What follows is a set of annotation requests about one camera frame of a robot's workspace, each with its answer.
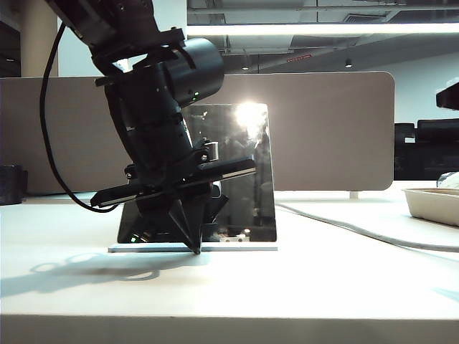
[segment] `wall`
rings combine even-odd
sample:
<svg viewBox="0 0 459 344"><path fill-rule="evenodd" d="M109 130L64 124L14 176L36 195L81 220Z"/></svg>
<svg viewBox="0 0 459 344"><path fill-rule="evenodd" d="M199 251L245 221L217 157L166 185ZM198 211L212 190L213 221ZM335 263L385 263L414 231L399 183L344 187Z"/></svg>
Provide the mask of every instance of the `wall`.
<svg viewBox="0 0 459 344"><path fill-rule="evenodd" d="M395 122L418 119L459 118L459 112L438 108L435 94L459 77L459 53L372 67L395 79Z"/></svg>
<svg viewBox="0 0 459 344"><path fill-rule="evenodd" d="M173 26L186 29L186 0L154 0L154 11L161 31ZM93 75L100 75L100 72L93 66L89 49L69 29L65 30L59 45L59 76Z"/></svg>

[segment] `ceiling light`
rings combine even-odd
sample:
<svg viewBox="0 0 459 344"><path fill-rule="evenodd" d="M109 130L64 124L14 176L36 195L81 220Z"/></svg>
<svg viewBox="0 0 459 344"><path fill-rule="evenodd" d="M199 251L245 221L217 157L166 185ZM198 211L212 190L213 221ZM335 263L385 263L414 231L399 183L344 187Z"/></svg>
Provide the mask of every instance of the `ceiling light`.
<svg viewBox="0 0 459 344"><path fill-rule="evenodd" d="M459 33L459 23L191 25L186 28L186 32L189 36L452 34Z"/></svg>

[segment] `robotic arm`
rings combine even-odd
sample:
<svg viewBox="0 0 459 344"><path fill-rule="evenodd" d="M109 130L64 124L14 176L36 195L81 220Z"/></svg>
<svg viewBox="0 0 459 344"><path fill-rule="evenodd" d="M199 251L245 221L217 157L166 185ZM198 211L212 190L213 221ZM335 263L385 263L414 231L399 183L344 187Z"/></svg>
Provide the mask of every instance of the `robotic arm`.
<svg viewBox="0 0 459 344"><path fill-rule="evenodd" d="M46 0L92 53L105 75L110 115L133 163L129 184L102 190L93 206L135 201L139 230L118 242L152 242L169 231L200 253L202 225L212 223L225 199L211 197L212 182L255 172L251 158L219 162L217 143L192 143L181 108L214 94L222 85L223 63L206 39L184 40L181 29L160 32L150 0ZM147 54L130 72L114 62Z"/></svg>

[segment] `ceiling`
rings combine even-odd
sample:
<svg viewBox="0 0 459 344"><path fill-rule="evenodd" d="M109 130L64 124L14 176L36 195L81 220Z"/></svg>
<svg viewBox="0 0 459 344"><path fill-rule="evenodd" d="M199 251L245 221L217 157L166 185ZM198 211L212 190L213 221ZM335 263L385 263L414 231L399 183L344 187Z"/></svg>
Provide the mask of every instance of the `ceiling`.
<svg viewBox="0 0 459 344"><path fill-rule="evenodd" d="M188 0L188 25L228 24L375 24L458 22L459 1L406 0ZM323 70L333 57L350 52L362 61L383 53L384 63L457 51L439 35L362 35L355 37L243 36L206 37L220 50L227 73ZM420 47L429 45L429 51Z"/></svg>

